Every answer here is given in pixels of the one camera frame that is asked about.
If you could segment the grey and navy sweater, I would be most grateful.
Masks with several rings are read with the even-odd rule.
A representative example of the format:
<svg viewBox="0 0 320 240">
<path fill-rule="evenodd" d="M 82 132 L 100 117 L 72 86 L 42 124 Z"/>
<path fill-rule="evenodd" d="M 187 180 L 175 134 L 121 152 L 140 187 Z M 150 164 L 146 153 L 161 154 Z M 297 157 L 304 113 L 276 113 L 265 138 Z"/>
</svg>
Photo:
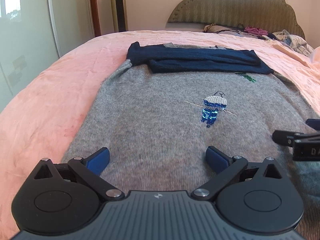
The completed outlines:
<svg viewBox="0 0 320 240">
<path fill-rule="evenodd" d="M 319 239 L 319 163 L 295 162 L 272 141 L 277 129 L 312 133 L 306 121 L 318 114 L 273 64 L 252 50 L 135 42 L 63 160 L 106 147 L 101 176 L 121 190 L 191 191 L 214 176 L 209 146 L 254 162 L 273 157 L 303 198 L 298 232 Z"/>
</svg>

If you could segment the pile of mixed clothes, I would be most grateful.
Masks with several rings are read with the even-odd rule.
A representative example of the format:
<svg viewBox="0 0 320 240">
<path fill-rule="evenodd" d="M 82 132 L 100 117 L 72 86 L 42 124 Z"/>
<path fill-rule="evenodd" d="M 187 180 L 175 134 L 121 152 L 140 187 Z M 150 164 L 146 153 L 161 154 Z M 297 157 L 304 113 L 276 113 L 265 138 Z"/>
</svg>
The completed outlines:
<svg viewBox="0 0 320 240">
<path fill-rule="evenodd" d="M 203 29 L 204 33 L 229 34 L 240 37 L 257 38 L 260 40 L 275 40 L 279 41 L 291 50 L 300 53 L 304 56 L 310 56 L 314 49 L 304 38 L 298 35 L 290 34 L 287 30 L 276 31 L 270 33 L 261 28 L 245 27 L 239 24 L 237 27 L 224 27 L 215 23 L 206 25 Z"/>
</svg>

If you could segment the pink bed sheet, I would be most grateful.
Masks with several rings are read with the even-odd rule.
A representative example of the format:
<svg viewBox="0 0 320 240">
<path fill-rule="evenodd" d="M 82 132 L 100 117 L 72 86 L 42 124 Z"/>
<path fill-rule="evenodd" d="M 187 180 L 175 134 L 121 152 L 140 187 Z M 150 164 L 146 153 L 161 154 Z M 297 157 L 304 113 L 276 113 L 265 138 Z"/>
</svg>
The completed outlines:
<svg viewBox="0 0 320 240">
<path fill-rule="evenodd" d="M 61 160 L 101 83 L 125 60 L 134 42 L 253 49 L 319 110 L 319 49 L 306 57 L 276 41 L 191 31 L 141 30 L 93 38 L 54 62 L 1 112 L 1 239 L 18 232 L 11 203 L 22 183 L 41 158 Z"/>
</svg>

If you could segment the olive padded headboard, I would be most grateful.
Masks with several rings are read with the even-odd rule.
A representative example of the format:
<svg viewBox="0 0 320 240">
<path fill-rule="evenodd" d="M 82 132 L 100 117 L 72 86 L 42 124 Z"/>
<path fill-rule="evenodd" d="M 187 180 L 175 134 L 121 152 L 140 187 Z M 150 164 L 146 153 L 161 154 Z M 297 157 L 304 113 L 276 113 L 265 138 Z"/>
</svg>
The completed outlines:
<svg viewBox="0 0 320 240">
<path fill-rule="evenodd" d="M 294 9 L 285 0 L 183 0 L 168 23 L 196 23 L 255 27 L 270 33 L 287 30 L 304 37 Z"/>
</svg>

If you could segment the white wardrobe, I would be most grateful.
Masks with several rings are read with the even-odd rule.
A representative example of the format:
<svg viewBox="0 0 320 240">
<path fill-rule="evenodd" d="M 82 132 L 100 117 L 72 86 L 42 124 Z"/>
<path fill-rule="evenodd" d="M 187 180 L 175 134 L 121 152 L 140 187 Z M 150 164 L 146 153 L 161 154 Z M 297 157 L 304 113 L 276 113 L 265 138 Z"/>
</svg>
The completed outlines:
<svg viewBox="0 0 320 240">
<path fill-rule="evenodd" d="M 89 0 L 1 0 L 1 109 L 93 37 Z"/>
</svg>

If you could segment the gold tower fan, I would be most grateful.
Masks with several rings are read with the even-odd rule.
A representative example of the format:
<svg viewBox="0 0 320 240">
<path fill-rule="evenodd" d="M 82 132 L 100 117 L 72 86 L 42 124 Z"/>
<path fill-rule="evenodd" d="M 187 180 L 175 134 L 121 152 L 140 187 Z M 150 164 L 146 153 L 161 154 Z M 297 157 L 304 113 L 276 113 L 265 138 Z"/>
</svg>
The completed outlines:
<svg viewBox="0 0 320 240">
<path fill-rule="evenodd" d="M 111 0 L 113 26 L 115 32 L 128 31 L 126 1 Z"/>
</svg>

